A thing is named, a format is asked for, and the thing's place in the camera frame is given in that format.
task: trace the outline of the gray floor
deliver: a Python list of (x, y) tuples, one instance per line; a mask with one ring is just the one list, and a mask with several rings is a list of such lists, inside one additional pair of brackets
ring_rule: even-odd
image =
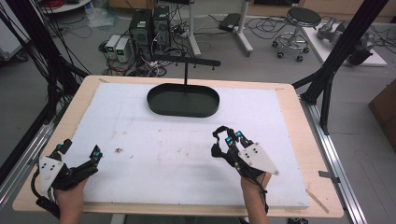
[[(64, 36), (68, 47), (93, 73), (101, 74), (106, 69), (106, 60), (98, 46), (108, 40), (111, 34), (122, 34), (129, 26), (128, 15), (116, 19), (115, 26), (89, 29), (84, 21), (67, 25), (72, 33)], [(84, 17), (76, 10), (61, 16), (67, 23)], [(216, 27), (210, 17), (196, 19), (196, 27)], [(396, 36), (396, 26), (377, 24), (378, 30), (392, 29), (390, 36)], [(217, 32), (216, 29), (200, 30)], [(254, 48), (246, 56), (238, 39), (233, 34), (219, 36), (198, 35), (196, 39), (202, 57), (221, 61), (221, 67), (198, 66), (191, 69), (190, 78), (240, 80), (255, 82), (293, 83), (316, 72), (321, 63), (311, 50), (304, 55), (304, 61), (295, 62), (297, 53), (286, 51), (283, 59), (276, 57), (272, 40), (263, 40), (245, 31)], [(64, 49), (59, 39), (54, 39), (62, 54)], [(368, 223), (396, 223), (396, 155), (383, 134), (367, 104), (396, 78), (396, 55), (385, 48), (375, 51), (388, 63), (385, 67), (342, 66), (335, 76), (329, 116), (329, 131), (332, 141), (344, 165), (346, 174), (359, 200)], [(165, 77), (183, 77), (183, 67), (169, 65)], [(306, 87), (297, 90), (304, 92)], [(0, 68), (0, 146), (1, 164), (19, 142), (35, 117), (46, 103), (46, 82), (39, 75), (31, 61), (11, 61)], [(9, 198), (0, 211), (1, 223), (56, 223), (47, 213), (21, 213), (12, 209), (15, 195)], [(109, 223), (111, 215), (84, 214), (82, 223)], [(185, 223), (184, 217), (141, 217), (128, 216), (126, 223)], [(347, 214), (339, 219), (309, 218), (310, 223), (350, 223)], [(198, 218), (196, 223), (234, 223), (234, 219)], [(272, 217), (271, 223), (286, 223), (283, 217)]]

